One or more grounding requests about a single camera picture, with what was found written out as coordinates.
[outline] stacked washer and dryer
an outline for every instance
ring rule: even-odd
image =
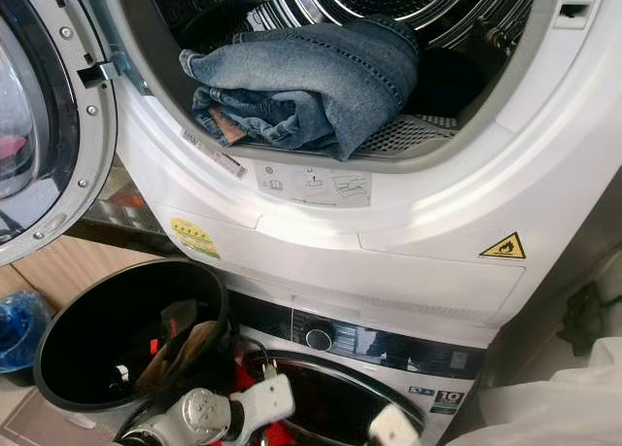
[[[205,1],[0,0],[0,262],[78,219],[116,146],[291,377],[296,434],[360,444],[392,401],[436,444],[620,166],[622,0],[262,1],[245,29],[384,12],[485,76],[459,114],[404,114],[345,162],[195,122],[170,30]]]

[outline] folded jeans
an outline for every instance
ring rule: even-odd
[[[414,31],[384,16],[240,33],[180,55],[205,84],[192,111],[224,146],[248,138],[341,160],[403,108],[418,60]]]

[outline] dryer door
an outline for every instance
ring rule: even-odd
[[[0,265],[61,234],[103,186],[117,139],[112,84],[93,78],[104,60],[79,0],[0,0]]]

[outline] blue plastic bag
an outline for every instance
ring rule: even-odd
[[[33,365],[51,320],[50,307],[36,292],[18,292],[0,300],[0,373]]]

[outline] hazard warning triangle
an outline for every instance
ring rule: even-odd
[[[518,232],[514,232],[479,254],[481,257],[526,258]]]

